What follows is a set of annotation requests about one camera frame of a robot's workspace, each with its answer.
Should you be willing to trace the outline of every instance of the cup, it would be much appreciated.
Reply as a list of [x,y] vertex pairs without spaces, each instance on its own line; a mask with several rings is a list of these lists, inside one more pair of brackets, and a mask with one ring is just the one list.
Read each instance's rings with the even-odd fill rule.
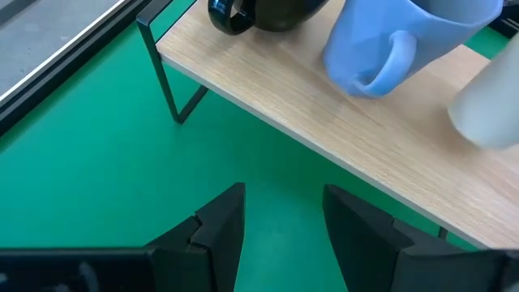
[[[252,26],[284,32],[312,17],[328,0],[208,0],[212,24],[237,35]],[[232,7],[237,13],[231,17]]]
[[455,128],[481,148],[519,143],[519,35],[454,98],[448,115]]
[[377,98],[499,16],[503,0],[346,0],[324,48],[330,79]]

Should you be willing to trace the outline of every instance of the green surface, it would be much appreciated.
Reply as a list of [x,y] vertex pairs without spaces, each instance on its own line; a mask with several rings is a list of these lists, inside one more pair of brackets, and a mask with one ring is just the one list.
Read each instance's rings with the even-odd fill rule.
[[[175,1],[154,29],[188,4]],[[491,57],[505,41],[485,30],[470,44]],[[177,98],[195,91],[168,73]],[[345,290],[321,211],[325,183],[438,228],[214,93],[176,125],[135,25],[4,135],[0,151],[0,247],[142,245],[247,183],[236,291]]]

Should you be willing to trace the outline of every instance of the mug handle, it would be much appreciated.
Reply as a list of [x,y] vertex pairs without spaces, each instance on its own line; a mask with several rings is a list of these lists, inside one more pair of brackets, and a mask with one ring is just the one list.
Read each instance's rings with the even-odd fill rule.
[[233,17],[230,12],[234,0],[208,0],[209,18],[212,24],[222,32],[235,36],[254,25],[254,0],[243,0],[240,11]]
[[355,87],[370,97],[381,97],[390,93],[404,81],[413,64],[417,46],[415,36],[407,31],[396,31],[389,37],[389,42],[392,46],[391,53],[375,79],[364,84],[361,75],[355,76]]

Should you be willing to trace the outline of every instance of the white cup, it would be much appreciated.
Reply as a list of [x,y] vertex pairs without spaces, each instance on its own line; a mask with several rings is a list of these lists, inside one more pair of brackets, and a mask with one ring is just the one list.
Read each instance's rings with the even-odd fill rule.
[[457,94],[448,114],[455,128],[479,147],[519,143],[519,36]]

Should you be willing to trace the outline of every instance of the wooden tabletop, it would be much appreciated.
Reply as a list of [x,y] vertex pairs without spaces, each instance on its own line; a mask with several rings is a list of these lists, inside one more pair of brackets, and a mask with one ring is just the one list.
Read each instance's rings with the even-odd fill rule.
[[321,52],[344,0],[287,33],[217,31],[199,0],[159,40],[163,60],[479,247],[519,247],[519,147],[477,149],[446,107],[487,63],[465,46],[378,101],[349,97]]

